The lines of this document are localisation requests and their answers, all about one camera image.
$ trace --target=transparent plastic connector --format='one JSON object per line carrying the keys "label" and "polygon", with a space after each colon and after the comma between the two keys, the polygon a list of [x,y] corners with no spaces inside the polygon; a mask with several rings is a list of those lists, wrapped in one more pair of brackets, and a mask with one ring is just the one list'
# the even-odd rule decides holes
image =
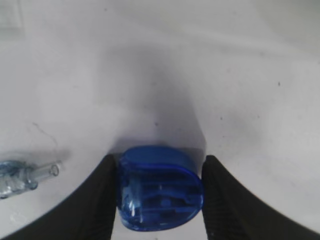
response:
{"label": "transparent plastic connector", "polygon": [[44,167],[28,165],[21,161],[0,162],[0,199],[35,190],[39,182],[59,175],[56,164]]}

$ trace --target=white surface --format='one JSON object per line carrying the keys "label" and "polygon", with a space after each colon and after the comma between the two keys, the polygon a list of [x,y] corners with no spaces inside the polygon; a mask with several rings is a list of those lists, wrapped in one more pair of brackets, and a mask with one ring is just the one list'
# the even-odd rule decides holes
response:
{"label": "white surface", "polygon": [[[319,9],[314,0],[21,1],[21,21],[0,26],[0,150],[63,169],[0,202],[0,237],[61,202],[111,149],[145,143],[206,148],[320,232]],[[114,239],[206,239],[200,214],[140,234],[117,218]]]}

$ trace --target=blue plastic object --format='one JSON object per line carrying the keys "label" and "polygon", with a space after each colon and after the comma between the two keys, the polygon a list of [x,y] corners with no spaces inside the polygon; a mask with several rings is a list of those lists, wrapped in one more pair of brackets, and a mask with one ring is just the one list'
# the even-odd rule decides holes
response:
{"label": "blue plastic object", "polygon": [[117,206],[124,226],[135,231],[175,228],[203,206],[196,166],[185,153],[166,146],[127,150],[118,164]]}

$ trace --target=blue plastic container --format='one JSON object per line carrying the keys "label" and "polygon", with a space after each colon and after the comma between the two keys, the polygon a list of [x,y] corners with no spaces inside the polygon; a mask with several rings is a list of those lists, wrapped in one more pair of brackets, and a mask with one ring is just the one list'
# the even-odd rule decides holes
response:
{"label": "blue plastic container", "polygon": [[122,223],[135,231],[175,228],[203,206],[196,166],[185,153],[167,146],[139,146],[118,164],[117,206]]}

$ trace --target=black rubber pad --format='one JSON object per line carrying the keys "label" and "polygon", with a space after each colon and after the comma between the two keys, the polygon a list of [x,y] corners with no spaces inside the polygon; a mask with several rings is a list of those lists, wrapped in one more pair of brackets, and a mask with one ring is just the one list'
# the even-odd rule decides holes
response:
{"label": "black rubber pad", "polygon": [[202,209],[209,240],[249,240],[238,218],[230,209],[215,176],[215,160],[207,157],[202,167],[204,205]]}
{"label": "black rubber pad", "polygon": [[248,191],[214,156],[206,157],[202,182],[209,240],[320,240]]}
{"label": "black rubber pad", "polygon": [[107,155],[66,200],[5,239],[109,240],[115,213],[116,162]]}

